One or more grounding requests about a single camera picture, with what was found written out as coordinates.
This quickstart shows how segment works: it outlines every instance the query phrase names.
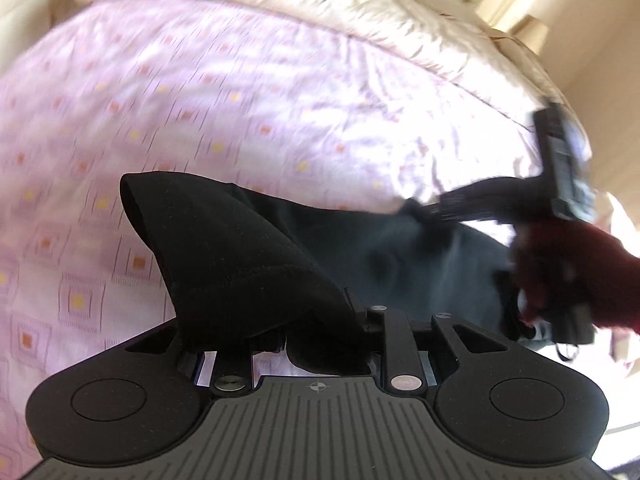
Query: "bed sheet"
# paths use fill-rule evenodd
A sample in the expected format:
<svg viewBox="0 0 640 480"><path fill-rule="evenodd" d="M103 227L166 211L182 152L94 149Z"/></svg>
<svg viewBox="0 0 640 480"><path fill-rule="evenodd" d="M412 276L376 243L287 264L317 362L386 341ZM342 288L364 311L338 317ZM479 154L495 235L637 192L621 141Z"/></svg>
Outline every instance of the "bed sheet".
<svg viewBox="0 0 640 480"><path fill-rule="evenodd" d="M532 143L476 97L345 34L221 0L85 9L0 79L0 479L38 459L24 422L37 384L174 315L123 215L123 173L188 171L391 213L536 173Z"/></svg>

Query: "metal screw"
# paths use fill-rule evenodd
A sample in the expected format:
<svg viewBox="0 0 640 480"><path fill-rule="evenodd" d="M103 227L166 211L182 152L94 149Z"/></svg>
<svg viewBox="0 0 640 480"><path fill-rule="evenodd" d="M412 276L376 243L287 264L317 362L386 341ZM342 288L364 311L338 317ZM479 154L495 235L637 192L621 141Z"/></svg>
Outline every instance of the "metal screw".
<svg viewBox="0 0 640 480"><path fill-rule="evenodd" d="M244 377L225 375L216 379L214 386L221 392L238 392L246 386Z"/></svg>
<svg viewBox="0 0 640 480"><path fill-rule="evenodd" d="M412 392L422 386L422 381L414 375L397 375L391 379L391 385L396 390Z"/></svg>

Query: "wrinkled fabric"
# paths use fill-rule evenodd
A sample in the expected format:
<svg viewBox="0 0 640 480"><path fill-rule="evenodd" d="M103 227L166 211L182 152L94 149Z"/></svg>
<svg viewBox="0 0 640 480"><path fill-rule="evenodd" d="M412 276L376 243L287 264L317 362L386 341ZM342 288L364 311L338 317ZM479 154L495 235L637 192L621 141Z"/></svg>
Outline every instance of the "wrinkled fabric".
<svg viewBox="0 0 640 480"><path fill-rule="evenodd" d="M3 473L37 460L24 423L37 384L174 315L123 216L124 173L385 213L535 174L533 145L459 86L325 28L221 0L85 9L0 78Z"/></svg>
<svg viewBox="0 0 640 480"><path fill-rule="evenodd" d="M78 0L86 3L93 0ZM353 34L418 64L527 124L541 96L562 100L548 76L529 80L455 0L232 0ZM518 63L522 56L516 53ZM542 81L542 88L536 83Z"/></svg>

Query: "cream comforter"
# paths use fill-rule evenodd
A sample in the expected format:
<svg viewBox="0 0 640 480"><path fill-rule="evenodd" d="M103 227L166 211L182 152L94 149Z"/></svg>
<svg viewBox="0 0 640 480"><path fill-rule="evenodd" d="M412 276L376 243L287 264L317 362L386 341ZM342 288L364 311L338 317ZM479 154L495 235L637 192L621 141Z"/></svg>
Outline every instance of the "cream comforter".
<svg viewBox="0 0 640 480"><path fill-rule="evenodd" d="M92 0L78 0L85 4ZM564 101L535 55L458 0L232 0L353 34L528 124L541 96Z"/></svg>

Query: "crosshair symbol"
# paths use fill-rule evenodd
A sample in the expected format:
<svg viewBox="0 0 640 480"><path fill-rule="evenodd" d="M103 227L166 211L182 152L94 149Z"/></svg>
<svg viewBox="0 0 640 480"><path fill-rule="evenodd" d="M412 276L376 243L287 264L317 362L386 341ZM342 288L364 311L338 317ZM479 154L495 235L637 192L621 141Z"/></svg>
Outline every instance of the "crosshair symbol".
<svg viewBox="0 0 640 480"><path fill-rule="evenodd" d="M325 390L326 388L328 388L328 386L324 383L321 382L316 382L311 384L311 386L309 386L313 391L315 391L316 393L320 393L322 390Z"/></svg>

